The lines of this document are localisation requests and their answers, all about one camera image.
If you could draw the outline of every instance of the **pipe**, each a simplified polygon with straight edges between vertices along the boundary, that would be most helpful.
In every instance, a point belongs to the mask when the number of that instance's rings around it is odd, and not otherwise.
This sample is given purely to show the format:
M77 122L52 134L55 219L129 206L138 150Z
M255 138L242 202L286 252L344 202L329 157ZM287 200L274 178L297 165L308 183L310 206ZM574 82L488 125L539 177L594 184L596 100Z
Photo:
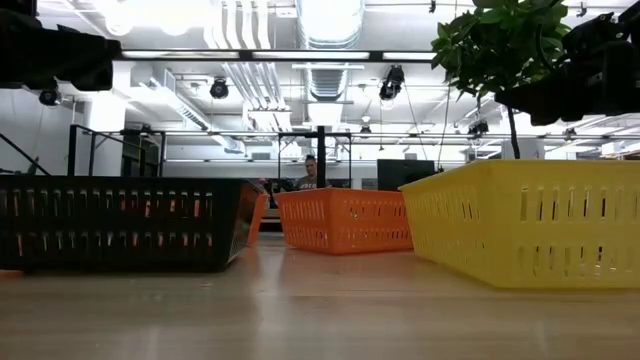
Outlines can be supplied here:
M224 36L224 32L222 31L223 16L221 1L222 0L213 0L213 25L205 28L204 40L211 49L226 50L229 48L229 46L227 45L227 40ZM232 67L229 63L223 63L222 69L236 85L242 98L249 102L252 108L260 107L257 99L252 98L249 91L247 90L246 82L241 81L241 79L243 79L244 77L241 76L240 69L237 66Z
M269 10L267 8L267 0L256 0L256 5L258 8L258 42L260 43L260 49L269 50L271 49L271 43L269 42ZM284 96L280 88L276 65L274 63L263 63L262 68L265 72L265 79L263 79L263 81L267 80L270 82L274 102L278 104L280 109L286 109L287 104L284 102Z
M251 6L251 0L241 0L241 1L242 1L242 41L244 42L247 49L257 49L256 43L253 40L253 21L252 21L253 7ZM261 70L263 70L262 64L252 63L251 65L243 64L243 66L245 68L246 73L254 75L254 76L250 76L249 80L251 81L251 84L253 85L253 87L257 90L257 93L259 96L258 100L260 101L260 105L262 105L264 109L277 108L277 105L276 106L271 105L271 104L274 104L276 101L273 97L273 92L270 89L271 85L268 82L264 81L265 78L261 74ZM262 87L260 86L260 84L258 83L258 80L255 77L256 73L262 79L262 82L264 83L264 87L265 89L267 89L267 93L270 96L269 104L267 104L266 96L262 92Z
M306 49L336 50L355 47L362 29L364 0L296 0L299 36ZM333 25L325 17L333 17ZM347 70L307 70L307 85L319 101L339 99L347 86Z
M236 12L238 10L238 4L235 0L225 1L227 3L227 41L229 41L229 45L231 45L232 49L242 49L242 45L240 45L236 30ZM266 101L261 98L260 94L258 93L258 89L255 88L255 86L252 86L255 78L251 76L250 73L247 74L247 72L250 72L247 63L242 63L242 68L244 68L245 70L244 72L238 65L231 65L231 68L234 67L238 69L237 76L240 77L240 81L242 81L243 85L248 89L247 92L251 94L252 98L255 99L260 104L260 106L267 108Z

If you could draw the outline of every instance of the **yellow basket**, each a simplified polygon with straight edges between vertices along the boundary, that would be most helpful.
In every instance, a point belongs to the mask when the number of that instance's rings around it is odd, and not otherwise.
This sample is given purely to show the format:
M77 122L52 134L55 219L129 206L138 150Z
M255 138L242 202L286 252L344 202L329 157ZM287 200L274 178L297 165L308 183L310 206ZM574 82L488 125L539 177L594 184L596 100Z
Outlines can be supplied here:
M401 190L421 257L498 287L640 287L638 162L488 160Z

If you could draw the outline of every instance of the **computer monitor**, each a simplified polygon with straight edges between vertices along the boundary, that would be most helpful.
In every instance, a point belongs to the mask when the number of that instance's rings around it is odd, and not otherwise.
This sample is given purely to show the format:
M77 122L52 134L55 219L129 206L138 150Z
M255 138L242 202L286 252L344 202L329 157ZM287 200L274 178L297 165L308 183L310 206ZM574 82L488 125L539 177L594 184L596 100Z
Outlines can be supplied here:
M436 173L436 165L428 160L378 160L378 190L398 188Z

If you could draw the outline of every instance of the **black object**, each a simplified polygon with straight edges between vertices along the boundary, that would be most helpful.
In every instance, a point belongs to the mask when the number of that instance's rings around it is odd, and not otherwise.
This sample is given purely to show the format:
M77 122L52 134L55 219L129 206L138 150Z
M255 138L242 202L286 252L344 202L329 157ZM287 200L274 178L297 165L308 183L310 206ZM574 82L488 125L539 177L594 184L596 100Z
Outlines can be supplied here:
M233 179L0 176L0 269L223 269L259 194Z
M36 17L38 15L38 0L3 0L0 9Z
M316 187L324 189L327 187L327 147L326 128L318 126L318 173L316 176Z
M62 103L62 95L58 91L58 89L46 89L40 92L40 96L38 96L38 100L40 100L40 104L44 106L58 106Z
M613 15L575 27L562 39L559 67L541 81L497 93L496 101L531 114L536 126L640 112L640 1L617 23Z
M378 160L378 190L398 191L398 188L436 174L434 161Z
M391 70L387 74L387 77L382 82L380 88L380 100L393 100L402 91L402 84L404 83L404 71L402 66L391 65Z
M469 126L468 135L478 135L486 134L489 132L489 124L486 121L480 121Z
M227 86L227 79L217 77L213 80L213 85L209 91L211 97L214 99L225 99L229 96L229 87Z
M360 129L362 134L371 134L371 127L369 125L362 125L362 129Z
M0 88L51 90L59 79L80 91L111 90L120 42L64 26L44 29L34 12L27 0L0 5Z

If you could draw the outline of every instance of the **wall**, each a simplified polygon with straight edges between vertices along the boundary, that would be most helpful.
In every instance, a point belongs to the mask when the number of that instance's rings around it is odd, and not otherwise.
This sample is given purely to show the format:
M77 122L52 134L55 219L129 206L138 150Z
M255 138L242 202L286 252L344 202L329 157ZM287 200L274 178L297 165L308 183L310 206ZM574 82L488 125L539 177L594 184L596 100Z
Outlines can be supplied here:
M76 120L82 121L82 116L77 113ZM40 165L52 175L67 173L72 118L69 108L43 106L31 92L0 89L0 133L30 156L39 156ZM4 142L0 154L0 168L23 172L29 168L29 161Z

